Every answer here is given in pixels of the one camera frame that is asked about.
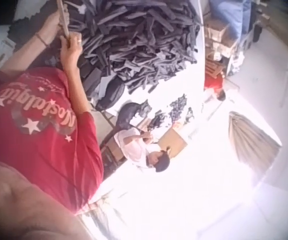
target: man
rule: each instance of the man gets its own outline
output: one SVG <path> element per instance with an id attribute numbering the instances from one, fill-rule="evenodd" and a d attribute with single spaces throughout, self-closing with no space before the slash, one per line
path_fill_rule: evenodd
<path id="1" fill-rule="evenodd" d="M 103 163 L 77 67 L 81 34 L 61 37 L 63 71 L 28 70 L 59 19 L 59 12 L 48 17 L 0 69 L 1 239 L 89 239 L 74 214 L 100 186 Z"/>
<path id="2" fill-rule="evenodd" d="M 210 99 L 210 94 L 214 95 L 214 97 L 221 102 L 226 99 L 226 94 L 223 90 L 223 81 L 224 77 L 222 73 L 218 74 L 216 78 L 213 78 L 207 73 L 205 74 L 204 91 L 209 93 L 205 99 L 205 102 Z"/>
<path id="3" fill-rule="evenodd" d="M 114 136 L 123 155 L 134 165 L 142 169 L 155 169 L 157 173 L 165 171 L 170 165 L 168 147 L 162 150 L 158 144 L 152 144 L 150 132 L 140 133 L 135 127 L 121 130 Z"/>

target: white shirt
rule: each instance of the white shirt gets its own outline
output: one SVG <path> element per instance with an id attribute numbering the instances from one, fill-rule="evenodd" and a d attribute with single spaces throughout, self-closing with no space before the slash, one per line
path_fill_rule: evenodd
<path id="1" fill-rule="evenodd" d="M 129 130 L 122 130 L 115 134 L 114 138 L 119 145 L 126 159 L 141 168 L 148 168 L 146 164 L 146 156 L 152 152 L 159 152 L 161 148 L 158 144 L 146 144 L 142 138 L 131 141 L 129 144 L 124 144 L 124 139 L 130 136 L 141 135 L 135 127 Z"/>

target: red shirt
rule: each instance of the red shirt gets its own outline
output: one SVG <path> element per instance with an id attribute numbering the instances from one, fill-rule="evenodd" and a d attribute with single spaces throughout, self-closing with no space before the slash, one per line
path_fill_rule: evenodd
<path id="1" fill-rule="evenodd" d="M 77 213 L 103 180 L 92 115 L 76 116 L 65 74 L 31 69 L 14 81 L 0 71 L 0 162 Z"/>
<path id="2" fill-rule="evenodd" d="M 223 77 L 218 74 L 216 78 L 205 74 L 204 89 L 222 89 L 223 88 Z"/>

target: gray fabric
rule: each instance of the gray fabric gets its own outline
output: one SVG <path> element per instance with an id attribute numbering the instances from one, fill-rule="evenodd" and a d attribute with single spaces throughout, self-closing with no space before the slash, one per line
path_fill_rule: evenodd
<path id="1" fill-rule="evenodd" d="M 229 113 L 229 141 L 240 162 L 261 179 L 272 166 L 281 146 L 245 116 Z"/>

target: wrist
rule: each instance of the wrist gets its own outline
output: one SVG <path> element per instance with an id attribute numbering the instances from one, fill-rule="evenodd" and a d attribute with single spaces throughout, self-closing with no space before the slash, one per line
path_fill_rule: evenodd
<path id="1" fill-rule="evenodd" d="M 47 44 L 50 45 L 53 40 L 55 39 L 56 32 L 55 31 L 50 31 L 47 26 L 43 26 L 37 34 L 43 39 L 43 41 Z"/>
<path id="2" fill-rule="evenodd" d="M 63 70 L 69 77 L 80 75 L 80 69 L 78 66 L 63 66 Z"/>

